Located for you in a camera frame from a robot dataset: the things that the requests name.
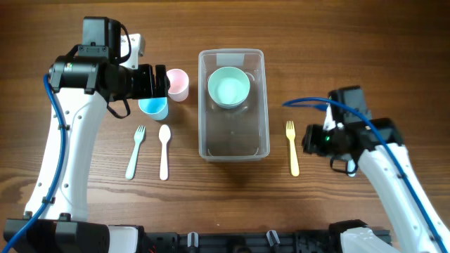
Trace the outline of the pink plastic cup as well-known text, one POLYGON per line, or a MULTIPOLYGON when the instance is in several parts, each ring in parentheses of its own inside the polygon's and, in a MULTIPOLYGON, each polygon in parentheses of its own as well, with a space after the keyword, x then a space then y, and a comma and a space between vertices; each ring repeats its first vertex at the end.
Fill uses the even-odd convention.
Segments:
POLYGON ((171 69, 167 72, 167 76, 170 81, 169 97, 176 102, 186 100, 189 94, 189 77, 187 73, 181 69, 171 69))

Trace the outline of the blue plastic cup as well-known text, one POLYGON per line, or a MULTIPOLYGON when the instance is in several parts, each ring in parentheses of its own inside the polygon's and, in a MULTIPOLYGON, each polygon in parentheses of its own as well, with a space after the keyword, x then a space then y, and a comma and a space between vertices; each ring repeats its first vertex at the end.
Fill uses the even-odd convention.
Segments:
POLYGON ((141 99, 139 107, 142 112, 155 121, 164 120, 169 112, 167 97, 141 99))

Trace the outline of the cream plastic spoon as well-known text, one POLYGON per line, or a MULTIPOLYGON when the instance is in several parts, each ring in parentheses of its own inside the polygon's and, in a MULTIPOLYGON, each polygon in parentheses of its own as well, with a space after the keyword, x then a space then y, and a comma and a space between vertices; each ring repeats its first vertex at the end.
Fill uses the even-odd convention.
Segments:
POLYGON ((166 181, 169 178, 169 168, 168 168, 168 154, 167 146, 171 138, 171 131, 168 125, 163 124, 160 127, 159 139, 162 144, 161 159, 160 159, 160 179, 166 181))

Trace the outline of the yellow plastic fork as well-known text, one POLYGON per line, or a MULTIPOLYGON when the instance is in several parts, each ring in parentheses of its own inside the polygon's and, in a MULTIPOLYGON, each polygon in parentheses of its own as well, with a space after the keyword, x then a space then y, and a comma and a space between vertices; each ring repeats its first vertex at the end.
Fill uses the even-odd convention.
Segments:
POLYGON ((293 121, 286 122, 285 134, 289 141, 289 149, 290 149, 290 173, 292 176, 300 175, 300 168, 297 159, 297 151, 295 146, 295 125, 293 121))

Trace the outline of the mint green plastic fork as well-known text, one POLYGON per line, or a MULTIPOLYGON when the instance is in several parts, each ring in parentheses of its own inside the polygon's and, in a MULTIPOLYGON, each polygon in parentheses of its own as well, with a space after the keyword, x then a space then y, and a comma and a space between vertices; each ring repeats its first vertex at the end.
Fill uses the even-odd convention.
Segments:
POLYGON ((136 172, 136 165, 139 155, 139 149, 140 146, 145 139, 146 136, 146 127, 144 125, 141 125, 138 127, 134 134, 134 149, 130 157, 129 164, 127 166, 127 170, 125 173, 125 178, 127 180, 132 180, 134 178, 135 172, 136 172))

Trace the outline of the green plastic bowl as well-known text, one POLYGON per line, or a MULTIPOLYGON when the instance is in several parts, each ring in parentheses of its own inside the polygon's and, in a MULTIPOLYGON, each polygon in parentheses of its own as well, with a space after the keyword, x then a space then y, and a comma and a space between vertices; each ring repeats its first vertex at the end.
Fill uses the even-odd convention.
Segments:
POLYGON ((221 67, 210 75, 207 90, 215 103, 242 103, 249 96, 250 79, 237 67, 221 67))

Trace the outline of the light blue plastic fork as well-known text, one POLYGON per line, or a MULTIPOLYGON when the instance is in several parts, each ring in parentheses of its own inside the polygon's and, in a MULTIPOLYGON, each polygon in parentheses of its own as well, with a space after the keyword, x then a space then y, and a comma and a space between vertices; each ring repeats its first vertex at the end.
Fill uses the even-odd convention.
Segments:
POLYGON ((346 165, 346 171, 345 171, 346 174, 349 177, 355 177, 357 171, 358 171, 358 166, 355 164, 355 162, 353 160, 348 161, 347 165, 346 165))

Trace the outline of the blue plastic bowl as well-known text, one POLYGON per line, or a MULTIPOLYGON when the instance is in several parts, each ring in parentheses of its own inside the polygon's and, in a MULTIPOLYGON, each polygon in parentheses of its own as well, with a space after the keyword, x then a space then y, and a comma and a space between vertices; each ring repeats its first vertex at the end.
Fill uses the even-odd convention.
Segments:
POLYGON ((216 103, 216 105, 219 106, 220 108, 227 109, 227 110, 235 109, 235 108, 241 106, 242 104, 243 104, 243 102, 242 103, 233 103, 233 104, 216 103))

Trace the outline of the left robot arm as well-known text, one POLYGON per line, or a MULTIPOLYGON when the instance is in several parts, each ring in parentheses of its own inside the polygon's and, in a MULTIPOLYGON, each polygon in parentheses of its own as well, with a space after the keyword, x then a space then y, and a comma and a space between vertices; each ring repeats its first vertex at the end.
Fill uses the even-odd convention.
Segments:
POLYGON ((87 181, 96 135, 115 101, 166 100, 164 65, 126 67, 126 27, 86 17, 82 42, 56 58, 44 76, 51 124, 37 184, 21 219, 9 219, 4 251, 154 252, 142 226, 90 223, 87 181))

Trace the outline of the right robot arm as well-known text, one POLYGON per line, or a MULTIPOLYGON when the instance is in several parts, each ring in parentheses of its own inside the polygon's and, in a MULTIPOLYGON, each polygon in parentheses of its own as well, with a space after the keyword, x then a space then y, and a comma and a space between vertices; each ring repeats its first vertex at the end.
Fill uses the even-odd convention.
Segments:
POLYGON ((449 251, 449 229, 416 177, 404 139, 391 119, 373 118, 360 86, 292 104, 326 112, 323 124, 307 126, 304 153, 346 162, 347 175, 362 172, 378 194, 403 252, 449 251))

